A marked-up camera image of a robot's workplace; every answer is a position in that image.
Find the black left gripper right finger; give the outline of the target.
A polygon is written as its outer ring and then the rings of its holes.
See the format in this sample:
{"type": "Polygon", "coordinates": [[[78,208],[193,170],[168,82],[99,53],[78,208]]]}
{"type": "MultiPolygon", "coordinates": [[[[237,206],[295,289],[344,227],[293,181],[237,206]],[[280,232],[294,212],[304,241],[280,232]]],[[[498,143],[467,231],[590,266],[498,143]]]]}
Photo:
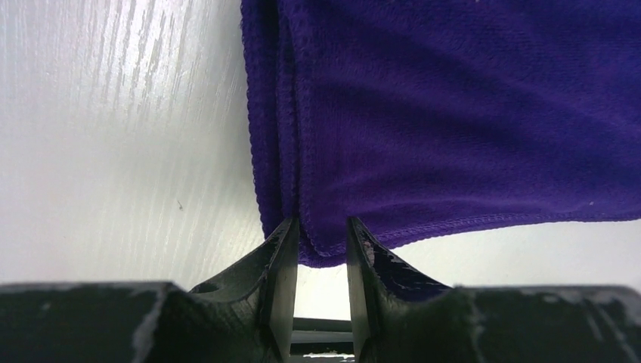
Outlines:
{"type": "Polygon", "coordinates": [[[347,221],[359,362],[638,362],[640,296],[622,286],[449,287],[347,221]]]}

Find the purple cloth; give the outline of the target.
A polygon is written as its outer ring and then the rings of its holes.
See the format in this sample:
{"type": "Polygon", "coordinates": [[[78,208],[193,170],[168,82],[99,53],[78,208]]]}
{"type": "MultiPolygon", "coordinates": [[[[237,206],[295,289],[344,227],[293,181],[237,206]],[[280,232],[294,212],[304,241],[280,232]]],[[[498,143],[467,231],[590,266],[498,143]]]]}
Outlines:
{"type": "Polygon", "coordinates": [[[388,248],[640,217],[638,1],[244,1],[262,230],[345,261],[388,248]]]}

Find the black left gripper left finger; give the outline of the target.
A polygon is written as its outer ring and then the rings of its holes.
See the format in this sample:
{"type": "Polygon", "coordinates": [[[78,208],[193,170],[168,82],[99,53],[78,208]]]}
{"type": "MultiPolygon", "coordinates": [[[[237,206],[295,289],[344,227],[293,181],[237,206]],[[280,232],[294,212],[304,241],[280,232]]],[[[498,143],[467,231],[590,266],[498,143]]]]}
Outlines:
{"type": "Polygon", "coordinates": [[[3,362],[285,362],[299,223],[191,290],[168,281],[5,284],[3,362]]]}

